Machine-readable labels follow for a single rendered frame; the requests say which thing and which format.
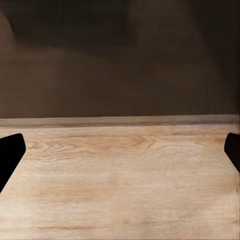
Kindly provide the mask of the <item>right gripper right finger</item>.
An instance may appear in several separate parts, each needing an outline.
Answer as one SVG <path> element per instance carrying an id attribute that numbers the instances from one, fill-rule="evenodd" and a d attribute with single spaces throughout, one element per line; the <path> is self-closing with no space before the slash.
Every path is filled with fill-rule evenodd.
<path id="1" fill-rule="evenodd" d="M 224 145 L 224 151 L 240 173 L 240 135 L 239 134 L 230 132 L 227 135 L 225 145 Z"/>

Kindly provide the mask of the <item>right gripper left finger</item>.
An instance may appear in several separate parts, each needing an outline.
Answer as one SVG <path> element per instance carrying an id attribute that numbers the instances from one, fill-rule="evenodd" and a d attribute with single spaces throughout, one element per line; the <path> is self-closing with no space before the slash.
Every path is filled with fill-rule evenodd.
<path id="1" fill-rule="evenodd" d="M 22 133 L 0 138 L 0 193 L 26 152 Z"/>

